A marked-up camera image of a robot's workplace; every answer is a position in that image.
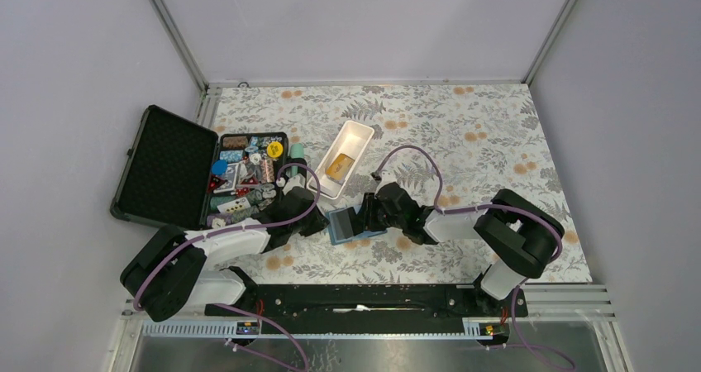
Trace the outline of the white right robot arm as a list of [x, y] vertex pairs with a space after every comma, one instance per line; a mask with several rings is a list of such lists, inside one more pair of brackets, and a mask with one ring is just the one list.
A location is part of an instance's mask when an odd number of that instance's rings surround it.
[[353, 234], [400, 230], [411, 242], [434, 246], [446, 241], [482, 240], [498, 261], [477, 280], [474, 305], [493, 316], [527, 279], [542, 276], [561, 253], [564, 227], [552, 216], [510, 189], [501, 189], [487, 204], [440, 210], [421, 205], [396, 183], [367, 193], [350, 213]]

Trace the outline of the blue leather card holder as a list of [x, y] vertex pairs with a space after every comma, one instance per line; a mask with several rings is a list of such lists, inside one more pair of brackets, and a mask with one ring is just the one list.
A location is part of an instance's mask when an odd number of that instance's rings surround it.
[[330, 211], [326, 214], [326, 218], [329, 221], [327, 231], [333, 246], [368, 239], [387, 232], [386, 230], [370, 231], [364, 229], [359, 212], [360, 206], [356, 205]]

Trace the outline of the gold credit card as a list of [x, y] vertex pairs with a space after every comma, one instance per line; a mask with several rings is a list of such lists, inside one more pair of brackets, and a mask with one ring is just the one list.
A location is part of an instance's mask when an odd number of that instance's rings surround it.
[[325, 175], [337, 183], [345, 181], [346, 176], [351, 171], [355, 159], [347, 154], [340, 153], [326, 168]]

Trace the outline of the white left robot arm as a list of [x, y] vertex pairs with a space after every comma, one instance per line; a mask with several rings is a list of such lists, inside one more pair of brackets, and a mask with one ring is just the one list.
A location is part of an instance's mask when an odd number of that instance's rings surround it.
[[222, 262], [260, 255], [285, 246], [290, 237], [323, 231], [329, 221], [315, 196], [294, 187], [262, 212], [233, 225], [185, 231], [174, 225], [159, 228], [120, 275], [135, 308], [154, 322], [165, 321], [182, 308], [224, 303], [245, 315], [256, 304], [255, 290]]

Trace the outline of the black credit card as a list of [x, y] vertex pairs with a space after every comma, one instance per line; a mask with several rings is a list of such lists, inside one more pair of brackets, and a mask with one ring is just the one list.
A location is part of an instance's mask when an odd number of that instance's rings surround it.
[[329, 212], [329, 234], [333, 244], [341, 244], [353, 237], [347, 209]]
[[359, 215], [354, 207], [349, 207], [347, 212], [353, 236], [358, 236], [365, 230], [364, 217], [362, 214]]

